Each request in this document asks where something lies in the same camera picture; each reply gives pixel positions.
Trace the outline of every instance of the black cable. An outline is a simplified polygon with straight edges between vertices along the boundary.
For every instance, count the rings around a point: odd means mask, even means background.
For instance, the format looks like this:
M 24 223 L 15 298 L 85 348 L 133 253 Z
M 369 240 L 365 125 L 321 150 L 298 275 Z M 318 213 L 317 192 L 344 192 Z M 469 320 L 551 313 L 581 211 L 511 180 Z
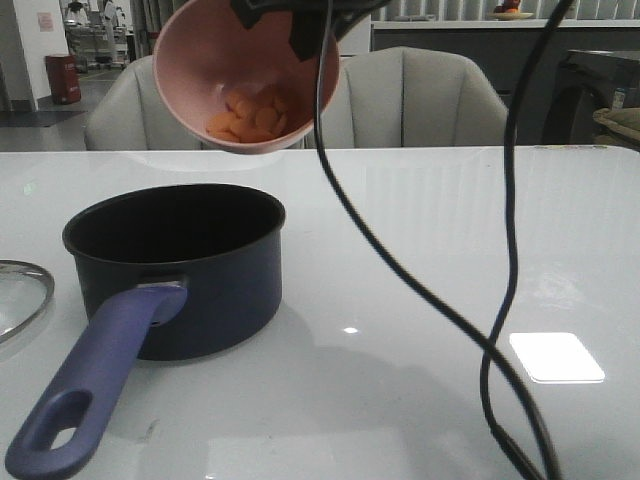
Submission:
M 545 24 L 542 33 L 538 37 L 531 53 L 527 57 L 525 65 L 522 69 L 516 88 L 513 94 L 504 134 L 504 181 L 505 181 L 505 228 L 507 234 L 507 250 L 509 257 L 509 278 L 507 281 L 507 289 L 502 301 L 502 305 L 496 316 L 495 323 L 489 334 L 489 341 L 496 344 L 502 327 L 507 319 L 507 315 L 513 303 L 518 285 L 518 246 L 516 241 L 515 227 L 515 143 L 516 128 L 518 116 L 522 108 L 522 101 L 527 90 L 531 76 L 535 71 L 540 59 L 555 32 L 557 26 L 564 18 L 567 10 L 571 6 L 573 0 L 561 0 L 551 13 L 549 20 Z M 491 358 L 485 351 L 482 355 L 480 365 L 480 400 L 485 419 L 492 435 L 502 448 L 503 452 L 513 458 L 513 464 L 520 474 L 527 480 L 540 480 L 542 475 L 533 466 L 531 461 L 522 452 L 515 441 L 507 434 L 507 432 L 498 424 L 493 409 L 491 407 L 491 397 L 489 394 L 489 370 L 491 366 Z
M 329 47 L 329 38 L 331 35 L 331 17 L 333 13 L 333 0 L 327 0 L 327 8 L 325 12 L 325 23 L 323 29 L 323 38 L 321 43 L 321 50 L 318 58 L 318 69 L 316 75 L 316 88 L 315 88 L 315 101 L 314 101 L 314 137 L 316 142 L 316 151 L 320 159 L 323 171 L 331 184 L 336 196 L 340 200 L 340 203 L 347 211 L 351 220 L 355 223 L 362 235 L 366 238 L 373 249 L 378 253 L 382 260 L 396 275 L 407 284 L 414 292 L 416 292 L 421 298 L 430 303 L 438 312 L 448 318 L 459 329 L 461 329 L 467 336 L 469 336 L 483 351 L 487 352 L 489 358 L 500 369 L 501 373 L 507 379 L 509 385 L 516 393 L 522 408 L 525 411 L 531 429 L 538 445 L 540 455 L 545 467 L 548 480 L 561 480 L 560 467 L 553 448 L 551 437 L 545 425 L 538 407 L 536 406 L 533 398 L 526 389 L 524 383 L 509 364 L 507 359 L 496 348 L 495 344 L 487 339 L 476 327 L 462 317 L 457 311 L 447 305 L 444 301 L 438 298 L 434 293 L 425 288 L 417 279 L 415 279 L 407 270 L 405 270 L 397 260 L 389 253 L 389 251 L 380 243 L 376 236 L 371 232 L 368 225 L 362 220 L 355 207 L 349 201 L 345 194 L 340 182 L 336 178 L 329 160 L 327 158 L 324 142 L 322 138 L 322 98 L 323 98 L 323 80 L 325 63 L 327 56 L 327 49 Z M 509 460 L 518 468 L 525 468 L 526 465 L 532 467 L 530 461 L 523 462 L 521 458 L 513 458 L 512 452 L 508 449 L 503 449 Z M 537 472 L 525 472 L 530 475 L 535 475 Z M 526 476 L 525 478 L 535 478 L 535 476 Z

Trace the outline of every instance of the floor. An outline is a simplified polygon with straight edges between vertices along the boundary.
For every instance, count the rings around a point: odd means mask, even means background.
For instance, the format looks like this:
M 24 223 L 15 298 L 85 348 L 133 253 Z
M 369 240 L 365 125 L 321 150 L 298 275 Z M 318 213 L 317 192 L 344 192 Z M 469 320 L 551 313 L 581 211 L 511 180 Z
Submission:
M 0 127 L 1 152 L 35 151 L 78 151 L 86 150 L 83 131 L 87 116 L 107 93 L 121 71 L 89 70 L 79 75 L 82 99 L 69 105 L 54 105 L 52 102 L 41 106 L 41 110 L 74 110 L 84 113 L 50 127 Z

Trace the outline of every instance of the dark blue saucepan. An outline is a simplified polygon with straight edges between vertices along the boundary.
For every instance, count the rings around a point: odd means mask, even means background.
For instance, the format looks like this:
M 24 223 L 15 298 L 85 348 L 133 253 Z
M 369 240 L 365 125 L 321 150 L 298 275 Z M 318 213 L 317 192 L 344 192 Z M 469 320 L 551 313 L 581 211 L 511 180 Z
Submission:
M 285 211 L 247 187 L 180 185 L 89 207 L 63 232 L 91 318 L 9 446 L 24 480 L 73 476 L 91 458 L 136 357 L 179 360 L 260 330 L 282 297 Z M 74 429 L 55 445 L 58 434 Z

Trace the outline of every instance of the glass lid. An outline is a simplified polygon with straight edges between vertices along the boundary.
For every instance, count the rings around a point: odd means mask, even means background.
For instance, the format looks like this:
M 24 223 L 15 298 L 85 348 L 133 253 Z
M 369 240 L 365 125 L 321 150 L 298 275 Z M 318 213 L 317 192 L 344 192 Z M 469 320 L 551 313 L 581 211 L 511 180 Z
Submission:
M 0 343 L 38 318 L 53 296 L 53 277 L 31 263 L 0 260 Z

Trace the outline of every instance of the red trash bin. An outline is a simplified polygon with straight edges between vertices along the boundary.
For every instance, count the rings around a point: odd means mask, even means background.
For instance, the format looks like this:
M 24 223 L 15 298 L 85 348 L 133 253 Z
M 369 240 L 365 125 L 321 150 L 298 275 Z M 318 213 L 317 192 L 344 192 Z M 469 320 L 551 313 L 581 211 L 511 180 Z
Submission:
M 44 61 L 53 103 L 65 105 L 78 102 L 81 98 L 80 85 L 73 55 L 47 55 Z

